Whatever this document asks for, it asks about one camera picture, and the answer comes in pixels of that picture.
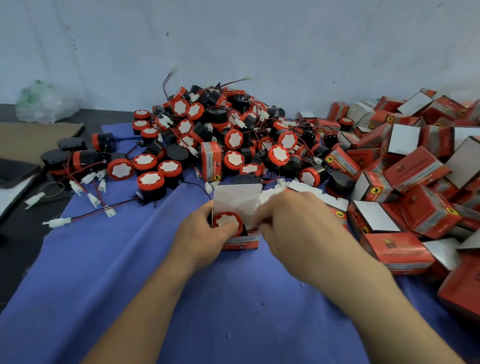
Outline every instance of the person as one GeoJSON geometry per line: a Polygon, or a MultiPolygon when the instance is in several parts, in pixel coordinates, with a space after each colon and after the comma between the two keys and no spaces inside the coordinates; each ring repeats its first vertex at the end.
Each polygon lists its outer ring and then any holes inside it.
{"type": "MultiPolygon", "coordinates": [[[[192,274],[213,263],[235,235],[233,223],[210,228],[212,201],[181,224],[172,247],[82,361],[156,363],[170,319],[192,274]]],[[[423,320],[387,268],[367,254],[311,193],[285,191],[254,217],[271,253],[294,277],[320,290],[354,323],[372,363],[463,363],[423,320]]]]}

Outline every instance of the pile of boxes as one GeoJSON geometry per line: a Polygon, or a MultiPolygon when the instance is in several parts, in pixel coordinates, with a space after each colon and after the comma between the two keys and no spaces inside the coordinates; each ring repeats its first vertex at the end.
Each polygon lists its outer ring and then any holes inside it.
{"type": "Polygon", "coordinates": [[[393,274],[443,282],[448,305],[480,318],[480,100],[422,89],[335,102],[327,119],[339,145],[325,160],[356,181],[347,215],[362,247],[393,274]]]}

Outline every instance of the blue cloth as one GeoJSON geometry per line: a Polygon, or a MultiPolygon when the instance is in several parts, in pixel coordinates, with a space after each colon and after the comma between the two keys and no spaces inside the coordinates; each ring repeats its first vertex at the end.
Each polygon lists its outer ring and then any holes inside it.
{"type": "MultiPolygon", "coordinates": [[[[109,125],[136,140],[130,124],[109,125]]],[[[137,148],[135,154],[141,153],[137,148]]],[[[199,183],[193,172],[186,179],[199,183]]],[[[132,197],[136,179],[108,181],[108,204],[132,197]]],[[[130,202],[52,230],[37,261],[0,315],[0,362],[78,363],[140,290],[170,248],[180,222],[207,201],[181,184],[158,202],[130,202]]],[[[63,217],[92,210],[74,196],[63,217]]],[[[429,324],[464,358],[476,341],[419,277],[397,279],[429,324]]],[[[290,276],[261,240],[258,250],[222,252],[196,274],[178,302],[162,363],[368,363],[352,322],[316,289],[290,276]]]]}

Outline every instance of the clear plastic bag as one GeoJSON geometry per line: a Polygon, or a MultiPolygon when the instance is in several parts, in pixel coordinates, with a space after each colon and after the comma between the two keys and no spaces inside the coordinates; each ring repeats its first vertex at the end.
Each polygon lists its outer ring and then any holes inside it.
{"type": "Polygon", "coordinates": [[[15,112],[19,120],[49,124],[72,116],[79,109],[78,101],[68,92],[36,80],[20,93],[15,112]]]}

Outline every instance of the wall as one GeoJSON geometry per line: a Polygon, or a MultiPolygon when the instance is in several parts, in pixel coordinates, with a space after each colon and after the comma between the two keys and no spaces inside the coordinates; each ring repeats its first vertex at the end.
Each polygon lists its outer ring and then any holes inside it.
{"type": "Polygon", "coordinates": [[[169,94],[251,76],[237,87],[290,115],[421,87],[480,97],[478,14],[478,0],[3,0],[0,102],[42,79],[86,108],[149,108],[171,67],[169,94]]]}

